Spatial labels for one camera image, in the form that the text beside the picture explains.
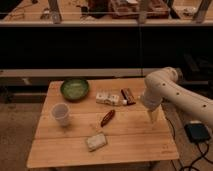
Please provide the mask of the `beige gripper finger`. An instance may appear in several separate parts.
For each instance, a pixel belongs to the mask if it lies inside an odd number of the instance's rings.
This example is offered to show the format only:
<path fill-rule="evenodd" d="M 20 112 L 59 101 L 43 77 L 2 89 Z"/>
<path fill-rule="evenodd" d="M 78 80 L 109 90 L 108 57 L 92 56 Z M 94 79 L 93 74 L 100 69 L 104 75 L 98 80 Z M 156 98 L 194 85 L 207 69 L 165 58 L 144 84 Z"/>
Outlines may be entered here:
<path fill-rule="evenodd" d="M 150 121 L 152 123 L 155 123 L 158 120 L 159 110 L 158 109 L 149 110 L 148 114 L 149 114 Z"/>

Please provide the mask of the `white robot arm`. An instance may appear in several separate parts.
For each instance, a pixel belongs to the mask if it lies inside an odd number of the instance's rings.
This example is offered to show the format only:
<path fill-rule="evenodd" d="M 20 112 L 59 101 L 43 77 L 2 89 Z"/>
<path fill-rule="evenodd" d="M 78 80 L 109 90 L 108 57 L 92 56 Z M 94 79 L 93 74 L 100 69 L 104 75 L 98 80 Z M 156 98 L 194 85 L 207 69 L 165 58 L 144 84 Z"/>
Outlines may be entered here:
<path fill-rule="evenodd" d="M 213 129 L 213 100 L 179 86 L 178 78 L 177 70 L 172 67 L 149 73 L 144 79 L 145 89 L 140 101 L 154 111 L 167 99 Z"/>

